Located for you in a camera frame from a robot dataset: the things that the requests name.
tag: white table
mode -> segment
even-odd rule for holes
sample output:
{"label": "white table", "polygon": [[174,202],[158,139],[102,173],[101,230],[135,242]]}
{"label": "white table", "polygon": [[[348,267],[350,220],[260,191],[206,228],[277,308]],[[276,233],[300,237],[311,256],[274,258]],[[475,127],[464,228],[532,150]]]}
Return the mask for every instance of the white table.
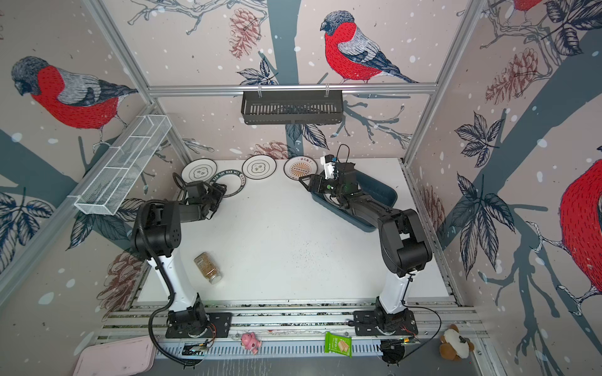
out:
{"label": "white table", "polygon": [[[395,189],[395,208],[415,209],[397,159],[349,161]],[[315,202],[300,183],[284,175],[284,162],[278,161],[277,171],[266,179],[248,179],[240,193],[223,199],[210,221],[182,224],[179,249],[193,287],[203,301],[223,304],[374,301],[390,273],[378,231],[363,232]],[[241,170],[242,164],[217,161],[217,168]],[[204,251],[222,271],[216,285],[194,264]],[[448,296],[435,260],[412,285],[410,300]],[[167,295],[152,272],[138,304],[158,301],[167,301]]]}

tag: brown and white plush toy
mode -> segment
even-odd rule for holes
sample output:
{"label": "brown and white plush toy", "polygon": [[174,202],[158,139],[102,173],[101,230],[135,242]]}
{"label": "brown and white plush toy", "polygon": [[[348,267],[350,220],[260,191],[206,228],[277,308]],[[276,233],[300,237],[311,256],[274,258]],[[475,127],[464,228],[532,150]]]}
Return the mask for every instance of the brown and white plush toy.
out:
{"label": "brown and white plush toy", "polygon": [[439,353],[443,359],[460,361],[466,359],[471,351],[474,351],[474,344],[460,335],[455,324],[441,336]]}

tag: pink plush toy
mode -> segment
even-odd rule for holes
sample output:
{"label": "pink plush toy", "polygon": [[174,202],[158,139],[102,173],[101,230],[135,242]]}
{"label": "pink plush toy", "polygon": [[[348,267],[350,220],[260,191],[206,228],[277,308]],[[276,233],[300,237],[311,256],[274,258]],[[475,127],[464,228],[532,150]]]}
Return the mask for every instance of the pink plush toy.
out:
{"label": "pink plush toy", "polygon": [[244,346],[245,349],[251,350],[251,353],[253,353],[253,355],[257,355],[257,351],[259,351],[258,348],[261,347],[261,341],[258,341],[257,338],[255,338],[255,333],[243,334],[243,337],[240,341],[242,342],[242,346]]}

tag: glass jar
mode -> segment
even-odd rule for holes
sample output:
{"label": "glass jar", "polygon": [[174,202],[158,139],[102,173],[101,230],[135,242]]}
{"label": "glass jar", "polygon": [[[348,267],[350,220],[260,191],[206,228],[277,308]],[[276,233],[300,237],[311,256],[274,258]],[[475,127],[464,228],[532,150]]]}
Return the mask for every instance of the glass jar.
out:
{"label": "glass jar", "polygon": [[211,259],[209,253],[201,253],[199,257],[194,259],[194,263],[199,267],[203,277],[205,277],[212,285],[215,285],[222,279],[222,274]]}

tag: green wrapper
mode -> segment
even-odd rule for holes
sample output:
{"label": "green wrapper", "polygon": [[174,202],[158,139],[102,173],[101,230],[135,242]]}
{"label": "green wrapper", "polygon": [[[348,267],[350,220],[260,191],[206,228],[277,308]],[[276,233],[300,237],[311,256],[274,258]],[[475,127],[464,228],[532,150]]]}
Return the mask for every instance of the green wrapper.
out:
{"label": "green wrapper", "polygon": [[351,338],[335,336],[327,331],[324,349],[327,353],[337,353],[351,358]]}

